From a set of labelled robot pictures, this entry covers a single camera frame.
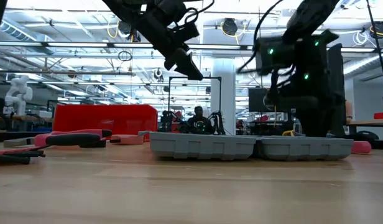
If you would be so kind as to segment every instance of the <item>pink foam block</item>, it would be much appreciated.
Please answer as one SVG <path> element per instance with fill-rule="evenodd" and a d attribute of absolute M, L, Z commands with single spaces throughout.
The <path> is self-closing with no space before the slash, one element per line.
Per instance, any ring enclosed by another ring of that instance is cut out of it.
<path fill-rule="evenodd" d="M 144 136 L 115 134 L 111 136 L 111 140 L 120 140 L 120 142 L 112 143 L 116 145 L 140 145 L 144 143 Z"/>
<path fill-rule="evenodd" d="M 367 154 L 371 152 L 371 144 L 367 141 L 354 141 L 352 153 Z"/>

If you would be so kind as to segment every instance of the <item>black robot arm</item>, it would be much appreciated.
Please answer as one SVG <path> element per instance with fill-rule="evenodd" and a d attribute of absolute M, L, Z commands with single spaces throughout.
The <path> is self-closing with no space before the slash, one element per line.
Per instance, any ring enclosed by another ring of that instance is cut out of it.
<path fill-rule="evenodd" d="M 173 22 L 179 22 L 187 12 L 184 1 L 198 0 L 103 0 L 123 22 L 138 30 L 164 57 L 164 67 L 170 70 L 176 65 L 176 72 L 190 80 L 202 80 L 203 75 L 192 61 L 189 47 L 185 41 L 198 37 L 194 22 L 187 22 L 178 29 L 169 29 Z M 143 4 L 146 12 L 141 11 Z"/>

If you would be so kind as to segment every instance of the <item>metal frame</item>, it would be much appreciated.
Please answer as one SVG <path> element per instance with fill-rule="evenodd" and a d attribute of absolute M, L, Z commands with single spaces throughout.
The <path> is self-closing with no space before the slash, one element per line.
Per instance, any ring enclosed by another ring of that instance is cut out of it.
<path fill-rule="evenodd" d="M 168 86 L 168 111 L 170 111 L 170 103 L 171 103 L 171 81 L 173 79 L 187 79 L 187 77 L 169 77 L 169 86 Z M 222 77 L 203 77 L 203 79 L 216 79 L 219 81 L 219 110 L 222 110 Z"/>

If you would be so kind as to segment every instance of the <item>desk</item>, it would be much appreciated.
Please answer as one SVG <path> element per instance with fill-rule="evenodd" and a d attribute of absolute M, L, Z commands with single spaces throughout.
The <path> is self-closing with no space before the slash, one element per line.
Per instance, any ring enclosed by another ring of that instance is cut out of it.
<path fill-rule="evenodd" d="M 148 147 L 53 148 L 39 164 L 0 166 L 0 223 L 383 223 L 383 151 L 158 161 Z"/>
<path fill-rule="evenodd" d="M 383 127 L 383 119 L 373 119 L 368 121 L 351 121 L 349 124 L 349 133 L 356 134 L 357 127 Z"/>

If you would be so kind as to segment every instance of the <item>white robot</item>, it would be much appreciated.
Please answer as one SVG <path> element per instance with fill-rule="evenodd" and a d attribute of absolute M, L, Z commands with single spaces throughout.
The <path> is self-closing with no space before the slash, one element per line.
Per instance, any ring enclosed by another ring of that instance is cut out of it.
<path fill-rule="evenodd" d="M 25 102 L 32 99 L 32 89 L 27 87 L 29 79 L 27 75 L 20 75 L 11 80 L 11 88 L 5 96 L 4 114 L 14 113 L 14 104 L 17 106 L 16 115 L 25 114 Z"/>

